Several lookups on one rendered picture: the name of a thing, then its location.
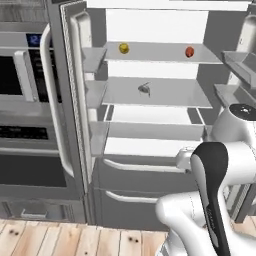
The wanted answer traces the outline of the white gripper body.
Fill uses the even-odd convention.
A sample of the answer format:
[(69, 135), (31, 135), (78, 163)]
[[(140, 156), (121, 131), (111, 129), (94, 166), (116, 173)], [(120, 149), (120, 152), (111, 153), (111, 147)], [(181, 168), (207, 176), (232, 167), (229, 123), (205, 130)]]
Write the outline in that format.
[(175, 157), (176, 167), (185, 173), (194, 173), (198, 165), (192, 157), (195, 147), (184, 147), (179, 150)]

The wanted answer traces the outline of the grey fridge door with gasket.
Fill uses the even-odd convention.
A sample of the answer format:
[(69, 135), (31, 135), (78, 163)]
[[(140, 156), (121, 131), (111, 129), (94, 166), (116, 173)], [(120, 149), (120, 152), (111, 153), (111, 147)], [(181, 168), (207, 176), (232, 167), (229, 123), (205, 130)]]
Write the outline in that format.
[(51, 30), (50, 56), (58, 97), (64, 141), (72, 165), (76, 187), (82, 198), (86, 221), (95, 224), (93, 171), (96, 159), (91, 153), (90, 123), (98, 120), (98, 109), (89, 109), (86, 102), (86, 81), (96, 80), (96, 73), (83, 71), (85, 47), (94, 44), (91, 13), (84, 0), (47, 0)]

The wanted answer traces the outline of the silver microwave oven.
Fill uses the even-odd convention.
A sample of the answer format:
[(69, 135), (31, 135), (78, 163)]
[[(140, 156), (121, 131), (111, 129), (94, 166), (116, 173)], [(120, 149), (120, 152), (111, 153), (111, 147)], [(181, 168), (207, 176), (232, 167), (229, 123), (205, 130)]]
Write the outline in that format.
[(14, 52), (27, 50), (36, 83), (38, 100), (48, 102), (40, 57), (40, 40), (45, 22), (0, 22), (0, 99), (26, 101), (14, 62)]

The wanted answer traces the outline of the grey door bin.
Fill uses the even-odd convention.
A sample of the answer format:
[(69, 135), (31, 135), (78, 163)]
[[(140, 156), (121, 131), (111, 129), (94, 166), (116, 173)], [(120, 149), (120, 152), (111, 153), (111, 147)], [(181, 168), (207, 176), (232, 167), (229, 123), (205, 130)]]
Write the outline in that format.
[(231, 104), (247, 104), (256, 107), (256, 99), (239, 85), (214, 84), (212, 102), (223, 107)]
[(252, 52), (223, 51), (222, 61), (230, 70), (228, 83), (238, 85), (247, 83), (256, 90), (256, 54)]
[(108, 122), (91, 122), (91, 153), (93, 156), (101, 156), (104, 153), (106, 139), (110, 124)]
[(105, 59), (107, 49), (104, 47), (85, 47), (83, 53), (83, 71), (96, 73)]
[(106, 81), (86, 81), (86, 102), (89, 109), (97, 109), (101, 104), (106, 91)]

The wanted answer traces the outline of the grey freezer drawer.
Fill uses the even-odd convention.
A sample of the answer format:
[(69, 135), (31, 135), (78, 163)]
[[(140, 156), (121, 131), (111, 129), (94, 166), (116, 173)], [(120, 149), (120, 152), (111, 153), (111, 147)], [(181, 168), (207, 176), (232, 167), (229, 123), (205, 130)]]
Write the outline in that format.
[(96, 224), (108, 228), (167, 231), (157, 218), (154, 203), (122, 202), (111, 198), (105, 189), (94, 189)]
[[(191, 173), (148, 172), (119, 170), (98, 159), (99, 187), (110, 191), (134, 191), (171, 194), (197, 190)], [(127, 159), (109, 159), (118, 163), (130, 164)]]

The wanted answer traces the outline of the white fridge crisper drawer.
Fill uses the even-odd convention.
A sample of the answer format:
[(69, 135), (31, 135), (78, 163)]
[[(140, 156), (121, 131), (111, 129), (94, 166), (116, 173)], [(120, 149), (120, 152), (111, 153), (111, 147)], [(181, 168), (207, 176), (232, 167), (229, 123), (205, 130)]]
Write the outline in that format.
[(153, 123), (110, 123), (109, 137), (194, 140), (201, 139), (204, 127), (199, 125), (153, 124)]

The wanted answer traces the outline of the grey fish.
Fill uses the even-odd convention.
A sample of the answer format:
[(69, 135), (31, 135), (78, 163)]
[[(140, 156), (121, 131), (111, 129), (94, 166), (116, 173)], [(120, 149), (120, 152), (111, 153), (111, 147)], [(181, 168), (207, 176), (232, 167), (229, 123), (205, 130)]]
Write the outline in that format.
[(150, 87), (148, 86), (148, 82), (146, 82), (146, 83), (140, 85), (140, 86), (138, 87), (138, 90), (139, 90), (140, 92), (142, 92), (142, 93), (145, 93), (145, 94), (147, 94), (147, 95), (150, 95)]

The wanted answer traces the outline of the grey fridge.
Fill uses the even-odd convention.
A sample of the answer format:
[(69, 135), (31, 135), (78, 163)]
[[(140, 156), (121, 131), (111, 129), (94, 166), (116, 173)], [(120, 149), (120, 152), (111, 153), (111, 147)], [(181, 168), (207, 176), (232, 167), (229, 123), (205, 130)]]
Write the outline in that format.
[[(245, 18), (256, 14), (256, 3), (245, 11), (109, 9), (105, 14), (107, 42), (203, 44), (221, 61), (223, 51), (236, 51)], [(127, 159), (130, 164), (176, 167), (175, 157), (184, 147), (197, 147), (207, 137), (221, 109), (212, 102), (213, 85), (228, 85), (230, 70), (221, 64), (107, 60), (110, 77), (194, 79), (211, 108), (114, 105), (100, 122), (199, 125), (200, 140), (115, 138), (107, 136), (104, 153), (96, 159), (95, 188), (99, 187), (98, 159)], [(169, 192), (111, 191), (130, 197), (158, 198)]]

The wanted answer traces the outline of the grey wooden cupboard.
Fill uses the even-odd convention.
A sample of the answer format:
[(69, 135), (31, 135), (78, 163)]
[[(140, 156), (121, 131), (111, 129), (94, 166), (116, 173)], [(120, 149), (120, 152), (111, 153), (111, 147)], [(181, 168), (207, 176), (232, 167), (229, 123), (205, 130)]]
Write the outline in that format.
[(45, 0), (0, 0), (1, 22), (46, 22)]

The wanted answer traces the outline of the glass fridge shelf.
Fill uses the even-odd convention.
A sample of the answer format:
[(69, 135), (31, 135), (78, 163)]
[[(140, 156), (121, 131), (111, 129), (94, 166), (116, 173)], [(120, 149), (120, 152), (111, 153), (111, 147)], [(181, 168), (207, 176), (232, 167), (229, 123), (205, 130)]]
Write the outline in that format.
[[(146, 82), (150, 95), (138, 90)], [(211, 108), (208, 98), (194, 79), (110, 77), (103, 102), (114, 105)]]
[[(126, 42), (129, 52), (122, 54), (119, 44), (123, 42), (107, 42), (107, 60), (122, 61), (147, 61), (147, 62), (178, 62), (196, 64), (221, 64), (222, 61), (203, 44), (186, 43), (149, 43), (149, 42)], [(185, 50), (192, 46), (194, 55), (188, 58)]]

